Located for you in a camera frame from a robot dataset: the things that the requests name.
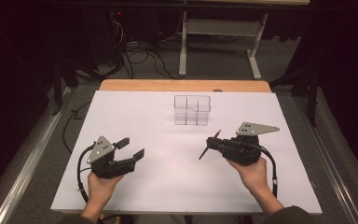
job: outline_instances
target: gray floor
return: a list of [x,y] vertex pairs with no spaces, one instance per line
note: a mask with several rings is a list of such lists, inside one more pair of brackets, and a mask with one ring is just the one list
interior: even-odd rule
[[[226,42],[228,38],[216,37],[216,41],[205,48],[199,49],[205,42],[202,39],[190,41],[193,48],[188,50],[187,79],[252,79],[249,64],[244,54],[247,39]],[[298,41],[281,43],[278,39],[263,40],[256,54],[262,78],[274,80],[283,75],[287,64],[296,49]],[[179,47],[174,42],[160,44],[156,48],[164,60],[166,69],[171,76],[177,77]],[[146,58],[144,52],[137,49],[136,54],[128,52],[133,63],[142,62]],[[163,70],[162,61],[158,56],[156,63],[152,56],[145,62],[133,64],[135,78],[166,78],[157,72],[167,75]],[[128,78],[128,72],[121,69],[111,78]],[[7,223],[55,223],[60,214],[50,211],[56,189],[61,181],[70,154],[65,150],[62,133],[71,110],[77,109],[92,98],[98,90],[99,83],[94,80],[80,79],[81,84],[70,90],[67,103],[62,109],[56,126],[52,129],[46,143],[44,153],[32,173],[26,190],[19,195],[20,200]],[[323,214],[315,216],[318,223],[358,223],[358,161],[351,153],[345,139],[331,116],[328,105],[319,90],[316,111],[317,128],[310,127],[304,117],[306,98],[291,96],[290,87],[274,90],[280,101],[283,114],[294,137],[301,160],[304,163],[310,182],[323,209]],[[53,104],[50,104],[45,115],[39,120],[27,140],[8,166],[0,180],[0,208],[7,194],[18,178],[23,165],[30,155],[40,147],[46,129],[54,121],[51,116]],[[78,116],[85,118],[87,107],[81,109]],[[71,119],[65,132],[65,139],[70,147],[75,142],[81,129],[83,119]],[[260,223],[262,216],[253,216],[255,223]]]

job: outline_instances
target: transparent organizer box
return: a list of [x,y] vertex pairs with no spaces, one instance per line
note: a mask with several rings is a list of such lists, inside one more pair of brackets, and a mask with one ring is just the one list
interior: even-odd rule
[[175,95],[176,125],[208,125],[211,97],[201,95]]

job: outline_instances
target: clear plastic container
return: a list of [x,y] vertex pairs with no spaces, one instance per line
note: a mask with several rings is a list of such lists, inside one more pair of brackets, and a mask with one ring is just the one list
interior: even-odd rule
[[211,97],[176,95],[174,98],[176,125],[208,125]]

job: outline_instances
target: metal strip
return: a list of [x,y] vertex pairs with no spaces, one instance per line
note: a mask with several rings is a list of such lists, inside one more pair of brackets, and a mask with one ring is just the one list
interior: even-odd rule
[[336,166],[334,165],[331,157],[322,141],[322,138],[316,128],[313,128],[310,124],[310,121],[307,116],[307,107],[304,101],[300,97],[294,97],[296,105],[301,110],[301,115],[303,119],[306,121],[310,132],[312,133],[312,137],[315,140],[317,147],[319,148],[319,155],[322,158],[322,163],[324,165],[324,169],[332,183],[333,189],[336,192],[339,202],[341,203],[342,209],[344,210],[347,219],[352,224],[358,224],[358,210],[355,204],[352,201],[350,192],[348,191],[347,186],[343,182],[339,172],[337,171]]
[[[64,102],[62,108],[64,108],[72,97],[73,92],[69,88],[63,93]],[[39,143],[33,148],[30,156],[27,159],[27,162],[22,167],[20,174],[18,175],[16,181],[14,182],[10,192],[5,198],[4,202],[0,207],[0,224],[6,224],[14,210],[16,209],[24,191],[27,189],[29,182],[34,174],[37,164],[40,161],[40,158],[43,155],[43,152],[48,144],[54,129],[60,120],[62,115],[62,110],[57,113],[56,116],[52,117],[49,126],[47,127],[45,133],[40,139]]]

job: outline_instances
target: person's right hand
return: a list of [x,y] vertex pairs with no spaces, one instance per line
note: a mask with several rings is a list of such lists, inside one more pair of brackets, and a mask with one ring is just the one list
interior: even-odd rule
[[240,165],[234,161],[227,160],[240,174],[243,185],[254,194],[257,190],[269,189],[267,184],[267,161],[260,157],[256,163]]

